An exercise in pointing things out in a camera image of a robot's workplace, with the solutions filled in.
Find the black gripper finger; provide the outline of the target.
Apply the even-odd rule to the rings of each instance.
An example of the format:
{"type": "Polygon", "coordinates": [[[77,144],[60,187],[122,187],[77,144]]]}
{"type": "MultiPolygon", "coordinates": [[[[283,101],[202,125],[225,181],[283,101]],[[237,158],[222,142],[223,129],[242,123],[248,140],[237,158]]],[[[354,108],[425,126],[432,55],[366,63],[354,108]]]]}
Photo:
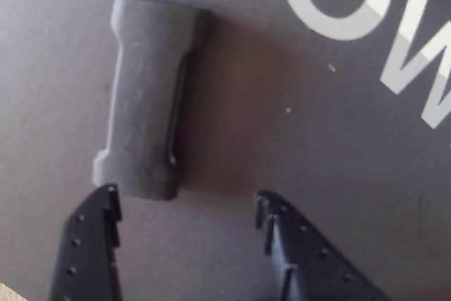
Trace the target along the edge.
{"type": "Polygon", "coordinates": [[[278,300],[390,300],[282,195],[260,190],[255,227],[272,258],[278,300]]]}
{"type": "Polygon", "coordinates": [[[115,249],[122,209],[118,186],[94,189],[61,233],[49,300],[122,300],[115,249]]]}

